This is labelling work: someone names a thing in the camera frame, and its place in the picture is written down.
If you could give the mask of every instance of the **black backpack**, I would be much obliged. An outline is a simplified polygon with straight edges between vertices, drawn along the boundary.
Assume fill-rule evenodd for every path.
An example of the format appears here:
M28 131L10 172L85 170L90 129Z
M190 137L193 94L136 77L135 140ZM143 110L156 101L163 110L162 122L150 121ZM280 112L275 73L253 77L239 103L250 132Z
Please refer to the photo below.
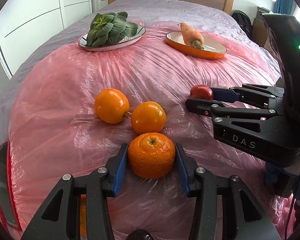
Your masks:
M232 14L232 18L236 20L236 22L239 24L241 29L246 33L246 35L249 37L249 39L251 39L252 38L252 24L251 24L251 20L248 17L248 15L246 15L242 11L235 11Z

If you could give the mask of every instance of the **carrot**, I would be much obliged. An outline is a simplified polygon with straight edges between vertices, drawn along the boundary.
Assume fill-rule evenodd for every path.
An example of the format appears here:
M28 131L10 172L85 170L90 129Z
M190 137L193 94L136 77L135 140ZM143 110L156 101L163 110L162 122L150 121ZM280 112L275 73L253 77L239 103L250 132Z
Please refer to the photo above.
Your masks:
M187 23L180 23L184 44L196 49L203 49L204 39L200 32Z

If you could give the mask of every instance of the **gray bedsheet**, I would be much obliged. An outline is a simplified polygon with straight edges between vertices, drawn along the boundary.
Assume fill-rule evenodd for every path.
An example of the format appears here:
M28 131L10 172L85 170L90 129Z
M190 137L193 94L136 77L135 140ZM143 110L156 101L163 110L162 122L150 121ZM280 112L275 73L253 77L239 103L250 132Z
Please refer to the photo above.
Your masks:
M127 11L132 19L143 20L145 26L156 21L187 22L197 29L235 38L260 54L268 63L269 72L273 72L275 77L278 78L280 75L278 64L273 57L250 41L234 19L223 11L177 0L119 0L104 7L100 12L123 10ZM0 94L0 144L9 138L10 110L25 77L40 60L52 51L64 44L76 41L86 33L95 14L84 17L49 39L20 66L7 88Z

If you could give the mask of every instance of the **black cable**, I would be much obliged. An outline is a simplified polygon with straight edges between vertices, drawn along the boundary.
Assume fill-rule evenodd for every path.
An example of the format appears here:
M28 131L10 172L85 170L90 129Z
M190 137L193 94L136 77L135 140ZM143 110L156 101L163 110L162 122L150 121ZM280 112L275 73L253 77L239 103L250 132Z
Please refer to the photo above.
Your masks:
M296 191L295 194L293 194L293 198L292 198L292 202L291 202L291 206L290 206L290 210L289 210L289 215L288 215L288 219L286 221L286 225L285 225L285 232L284 232L284 236L285 236L285 240L287 240L287 232L288 232L288 226L289 226L289 222L290 222L290 218L291 218L291 214L292 214L292 210L293 210L293 206L294 206L294 202L295 202L295 195L299 189L300 186L300 173L299 173L299 177L297 180L297 183L295 184L296 187Z

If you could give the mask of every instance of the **white wardrobe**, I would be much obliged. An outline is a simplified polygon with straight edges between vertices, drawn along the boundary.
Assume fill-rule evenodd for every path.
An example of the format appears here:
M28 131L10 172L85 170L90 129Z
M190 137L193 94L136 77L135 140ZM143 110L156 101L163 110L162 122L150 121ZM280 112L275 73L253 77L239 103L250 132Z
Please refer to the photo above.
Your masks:
M91 13L91 0L8 0L0 11L0 60L8 77L49 38Z

